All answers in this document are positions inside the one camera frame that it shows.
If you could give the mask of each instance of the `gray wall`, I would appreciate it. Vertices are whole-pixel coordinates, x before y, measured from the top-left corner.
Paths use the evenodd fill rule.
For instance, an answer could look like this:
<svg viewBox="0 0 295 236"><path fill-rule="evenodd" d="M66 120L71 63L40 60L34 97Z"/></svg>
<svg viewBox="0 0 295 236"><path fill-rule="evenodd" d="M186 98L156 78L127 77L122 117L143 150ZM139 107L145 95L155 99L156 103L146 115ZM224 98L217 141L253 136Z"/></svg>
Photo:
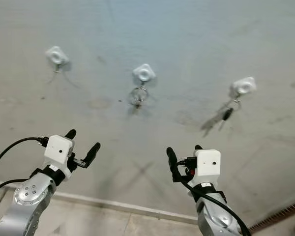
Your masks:
<svg viewBox="0 0 295 236"><path fill-rule="evenodd" d="M54 77L44 53L55 45L72 64ZM142 63L158 79L133 114L126 99ZM229 85L249 75L258 91L204 136ZM96 141L102 149L63 192L194 215L165 149L186 157L201 144L221 151L219 187L248 222L294 200L295 0L0 0L0 151L70 128L78 157ZM13 149L0 180L27 177L43 151Z"/></svg>

